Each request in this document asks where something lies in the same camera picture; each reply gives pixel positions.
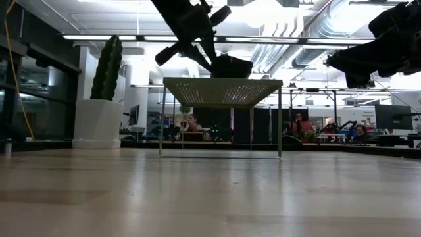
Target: metal table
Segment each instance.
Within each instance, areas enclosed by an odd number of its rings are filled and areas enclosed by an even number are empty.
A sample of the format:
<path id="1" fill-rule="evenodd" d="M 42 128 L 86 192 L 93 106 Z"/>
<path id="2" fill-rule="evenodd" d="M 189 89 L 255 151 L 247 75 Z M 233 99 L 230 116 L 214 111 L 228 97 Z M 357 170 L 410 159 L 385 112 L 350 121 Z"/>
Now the metal table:
<path id="1" fill-rule="evenodd" d="M 165 95 L 168 89 L 182 105 L 193 108 L 233 108 L 250 109 L 276 90 L 281 90 L 281 80 L 248 80 L 237 78 L 164 78 L 162 99 L 161 136 L 159 156 L 162 155 L 164 135 Z M 282 97 L 278 99 L 278 158 L 282 153 Z M 250 120 L 250 147 L 252 143 L 252 124 Z"/>

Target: ceiling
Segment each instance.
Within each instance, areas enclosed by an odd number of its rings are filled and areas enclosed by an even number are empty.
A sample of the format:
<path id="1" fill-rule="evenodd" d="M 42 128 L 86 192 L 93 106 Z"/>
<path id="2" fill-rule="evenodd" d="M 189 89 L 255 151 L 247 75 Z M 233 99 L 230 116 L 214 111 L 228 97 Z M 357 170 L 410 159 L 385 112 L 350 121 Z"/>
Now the ceiling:
<path id="1" fill-rule="evenodd" d="M 54 28 L 59 30 L 64 34 L 148 34 L 148 35 L 173 35 L 170 28 L 166 25 L 156 8 L 150 2 L 150 0 L 125 0 L 125 3 L 105 3 L 106 1 L 115 1 L 115 0 L 18 0 L 18 2 L 27 8 L 30 12 L 34 13 L 42 20 L 46 21 L 48 24 L 52 25 Z M 275 0 L 256 0 L 265 1 L 265 3 L 273 4 Z M 349 0 L 333 0 L 333 1 L 344 1 L 346 3 Z M 220 7 L 227 4 L 227 0 L 212 0 L 208 1 L 214 6 L 213 11 L 218 10 Z M 296 34 L 298 36 L 302 27 L 309 23 L 309 20 L 328 2 L 328 0 L 314 0 L 312 1 L 314 5 L 311 8 L 301 7 L 299 11 L 295 11 L 292 17 L 288 18 L 289 13 L 287 11 L 275 12 L 275 7 L 272 5 L 264 11 L 258 10 L 257 8 L 250 8 L 249 12 L 245 11 L 247 7 L 231 7 L 232 15 L 229 16 L 223 23 L 216 27 L 218 35 L 221 36 L 284 36 L 286 34 L 286 29 L 291 24 L 295 24 L 295 27 L 292 32 L 289 32 L 287 36 L 293 36 Z M 347 8 L 355 9 L 355 6 L 345 6 Z M 381 12 L 381 7 L 375 7 L 376 11 L 373 14 L 378 14 Z M 285 22 L 284 30 L 279 29 L 279 24 L 275 24 L 275 28 L 270 31 L 273 24 L 265 23 L 263 26 L 256 28 L 251 27 L 250 20 L 254 17 L 264 18 L 271 20 L 268 15 L 273 15 L 276 17 L 276 22 L 279 23 L 279 19 L 283 19 Z M 367 19 L 374 18 L 376 15 L 370 15 Z M 293 17 L 302 18 L 302 23 L 299 23 L 297 20 L 294 22 Z M 318 18 L 323 18 L 325 15 L 322 13 Z M 355 19 L 355 15 L 352 14 L 338 14 L 337 18 L 333 23 L 339 22 L 352 22 L 358 21 Z M 372 34 L 368 30 L 366 22 L 361 22 L 361 25 L 358 28 L 355 28 L 348 37 L 356 38 L 372 38 Z M 171 46 L 167 43 L 125 43 L 125 48 L 133 47 L 142 47 L 144 48 L 145 56 L 150 60 L 153 60 L 153 57 L 160 50 L 165 47 Z M 218 52 L 226 51 L 231 56 L 239 57 L 245 60 L 251 60 L 256 56 L 257 48 L 253 44 L 216 44 L 216 50 Z M 291 68 L 291 61 L 279 64 L 280 59 L 287 59 L 285 55 L 287 52 L 291 51 L 288 46 L 282 47 L 284 54 L 272 54 L 274 50 L 281 49 L 278 48 L 269 48 L 266 50 L 265 54 L 261 55 L 261 68 L 271 68 L 268 71 L 263 70 L 263 72 L 269 73 L 275 79 L 285 80 L 285 84 L 289 82 L 295 82 L 296 84 L 302 85 L 304 87 L 325 87 L 329 86 L 331 88 L 344 88 L 346 87 L 345 77 L 342 72 L 333 69 L 326 68 L 322 63 L 323 59 L 326 58 L 326 54 L 329 53 L 327 50 L 325 54 L 320 55 L 315 58 L 312 63 L 303 69 Z M 187 65 L 185 61 L 180 60 L 178 57 L 173 57 L 161 68 L 152 68 L 152 71 L 160 71 L 160 76 L 182 76 L 183 74 L 188 74 Z M 272 62 L 272 66 L 266 66 L 269 62 Z M 208 72 L 199 67 L 199 74 L 208 74 Z"/>

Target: cactus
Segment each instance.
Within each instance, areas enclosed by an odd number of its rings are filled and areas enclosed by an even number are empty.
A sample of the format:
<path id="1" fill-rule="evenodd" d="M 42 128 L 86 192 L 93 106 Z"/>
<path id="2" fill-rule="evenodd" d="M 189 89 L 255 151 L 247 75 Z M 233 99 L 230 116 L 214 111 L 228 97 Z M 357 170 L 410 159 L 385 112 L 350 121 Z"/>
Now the cactus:
<path id="1" fill-rule="evenodd" d="M 122 60 L 123 46 L 117 35 L 105 44 L 99 58 L 91 90 L 91 99 L 112 101 L 117 87 L 118 71 Z"/>

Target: perforated metal tabletop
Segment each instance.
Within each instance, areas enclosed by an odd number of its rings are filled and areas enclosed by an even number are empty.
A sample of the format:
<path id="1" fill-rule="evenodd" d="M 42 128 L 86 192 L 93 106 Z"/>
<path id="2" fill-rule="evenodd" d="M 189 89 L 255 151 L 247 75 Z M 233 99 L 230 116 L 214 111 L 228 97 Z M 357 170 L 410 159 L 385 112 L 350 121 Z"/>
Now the perforated metal tabletop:
<path id="1" fill-rule="evenodd" d="M 182 105 L 194 108 L 250 109 L 282 86 L 281 80 L 164 78 Z"/>

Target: computer monitor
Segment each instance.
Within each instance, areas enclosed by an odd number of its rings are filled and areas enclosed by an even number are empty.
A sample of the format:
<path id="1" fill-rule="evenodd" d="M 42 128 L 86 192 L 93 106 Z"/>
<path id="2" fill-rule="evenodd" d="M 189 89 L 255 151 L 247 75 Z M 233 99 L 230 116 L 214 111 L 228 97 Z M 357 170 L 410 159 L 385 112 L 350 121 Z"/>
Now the computer monitor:
<path id="1" fill-rule="evenodd" d="M 130 109 L 129 126 L 137 125 L 137 118 L 139 116 L 139 105 Z"/>
<path id="2" fill-rule="evenodd" d="M 375 105 L 376 123 L 379 129 L 412 130 L 410 107 L 401 105 Z"/>

